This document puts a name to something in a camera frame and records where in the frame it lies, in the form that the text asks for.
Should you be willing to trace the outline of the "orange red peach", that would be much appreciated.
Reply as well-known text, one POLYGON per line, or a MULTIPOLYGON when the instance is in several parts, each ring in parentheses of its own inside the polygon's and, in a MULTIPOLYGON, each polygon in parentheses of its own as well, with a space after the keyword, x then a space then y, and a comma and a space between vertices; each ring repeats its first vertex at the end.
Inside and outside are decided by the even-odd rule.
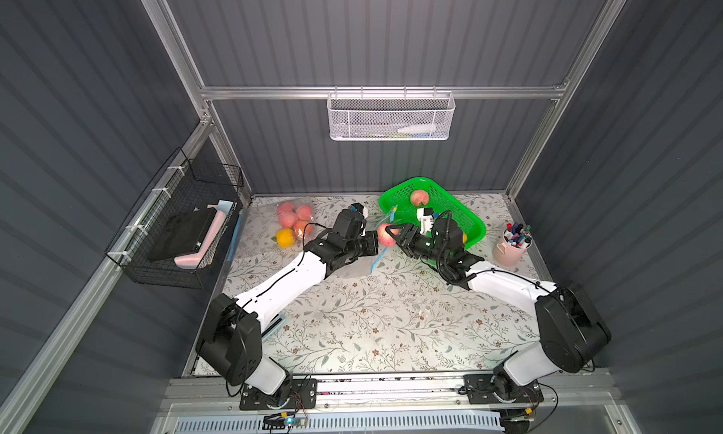
POLYGON ((293 226, 293 234, 295 238, 310 239, 313 236, 314 225, 312 222, 304 219, 299 219, 293 226))

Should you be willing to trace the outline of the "clear zip-top bag blue zipper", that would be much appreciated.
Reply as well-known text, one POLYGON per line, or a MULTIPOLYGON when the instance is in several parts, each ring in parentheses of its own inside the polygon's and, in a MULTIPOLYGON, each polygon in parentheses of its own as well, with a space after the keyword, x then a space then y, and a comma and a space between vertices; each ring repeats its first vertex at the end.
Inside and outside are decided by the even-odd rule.
POLYGON ((278 221, 277 210, 285 206, 292 211, 303 205, 312 205, 311 197, 295 199, 259 197, 254 198, 249 208, 240 211, 239 219, 233 230, 231 246, 225 262, 254 257, 263 253, 295 254, 301 249, 300 238, 291 234, 291 245, 282 248, 277 244, 277 232, 284 226, 278 221))

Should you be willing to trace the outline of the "yellow peach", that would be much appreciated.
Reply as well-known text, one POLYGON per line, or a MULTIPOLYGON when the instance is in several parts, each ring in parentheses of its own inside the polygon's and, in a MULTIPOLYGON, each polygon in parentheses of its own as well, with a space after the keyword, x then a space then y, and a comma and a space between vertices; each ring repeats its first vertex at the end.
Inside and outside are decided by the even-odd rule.
POLYGON ((296 238, 293 231, 289 228, 286 228, 278 230, 278 232, 276 233, 276 242, 280 248, 286 249, 295 244, 296 238))

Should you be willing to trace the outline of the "pink peach with leaf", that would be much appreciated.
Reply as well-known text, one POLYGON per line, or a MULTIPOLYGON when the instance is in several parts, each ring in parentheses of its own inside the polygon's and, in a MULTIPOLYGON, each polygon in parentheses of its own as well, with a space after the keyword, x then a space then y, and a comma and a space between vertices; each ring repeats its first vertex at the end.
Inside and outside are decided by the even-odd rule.
POLYGON ((285 211, 278 214, 278 221, 283 229, 292 229, 299 220, 294 211, 285 211))

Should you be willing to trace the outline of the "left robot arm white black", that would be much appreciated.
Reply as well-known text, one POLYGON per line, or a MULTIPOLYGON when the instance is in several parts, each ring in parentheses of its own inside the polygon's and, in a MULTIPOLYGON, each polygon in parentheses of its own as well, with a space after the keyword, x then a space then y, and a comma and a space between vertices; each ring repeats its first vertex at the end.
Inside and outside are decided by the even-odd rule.
POLYGON ((344 237, 329 229, 308 242, 291 264, 267 281, 230 298, 211 301, 197 354, 231 386, 250 386, 284 402, 292 377, 264 352, 262 333, 286 306, 335 271, 378 254, 378 233, 344 237))

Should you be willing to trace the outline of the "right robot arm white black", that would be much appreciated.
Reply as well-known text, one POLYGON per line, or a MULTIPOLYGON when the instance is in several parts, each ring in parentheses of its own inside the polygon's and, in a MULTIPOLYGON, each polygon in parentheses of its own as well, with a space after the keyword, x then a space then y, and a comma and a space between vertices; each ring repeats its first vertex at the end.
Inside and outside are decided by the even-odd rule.
POLYGON ((514 402, 541 377, 581 371, 612 340, 582 286, 536 281, 470 253, 449 211, 434 219, 428 234, 412 223, 391 225, 384 232, 408 257, 426 263, 445 283, 493 296, 537 322, 538 341, 511 353, 493 369, 491 388, 503 403, 514 402))

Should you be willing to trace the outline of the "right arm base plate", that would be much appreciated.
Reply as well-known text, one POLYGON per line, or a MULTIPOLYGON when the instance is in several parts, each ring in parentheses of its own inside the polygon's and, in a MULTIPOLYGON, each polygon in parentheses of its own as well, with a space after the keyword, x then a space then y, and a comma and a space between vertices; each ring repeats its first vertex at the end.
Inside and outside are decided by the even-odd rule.
POLYGON ((492 373, 467 374, 462 379, 463 385, 458 394, 466 396, 473 405, 528 403, 536 407, 544 402, 540 385, 536 381, 519 386, 492 373))

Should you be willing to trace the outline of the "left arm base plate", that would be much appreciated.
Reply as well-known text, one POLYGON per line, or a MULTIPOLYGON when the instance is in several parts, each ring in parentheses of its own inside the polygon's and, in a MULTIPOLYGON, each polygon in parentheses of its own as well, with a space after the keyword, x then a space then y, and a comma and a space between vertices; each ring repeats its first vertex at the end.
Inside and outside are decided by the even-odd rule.
POLYGON ((241 394, 241 411, 295 411, 314 409, 318 380, 312 377, 286 379, 273 394, 247 385, 241 394))

